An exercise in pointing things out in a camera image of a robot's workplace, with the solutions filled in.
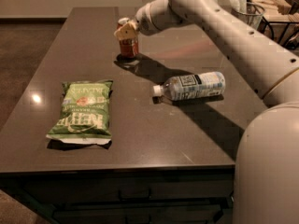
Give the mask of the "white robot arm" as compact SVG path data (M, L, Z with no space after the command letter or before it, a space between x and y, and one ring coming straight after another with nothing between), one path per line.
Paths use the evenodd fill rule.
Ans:
M155 0L114 35L155 35L189 23L207 34L267 107L239 143L233 224L299 224L299 58L217 0Z

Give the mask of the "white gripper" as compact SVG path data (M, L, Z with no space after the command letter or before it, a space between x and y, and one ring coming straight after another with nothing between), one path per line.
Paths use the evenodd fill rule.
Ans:
M136 12L135 21L124 21L114 32L114 36L119 41L134 39L137 38L138 31L143 35L155 35L184 23L184 20L171 9L168 0L154 0L147 3Z

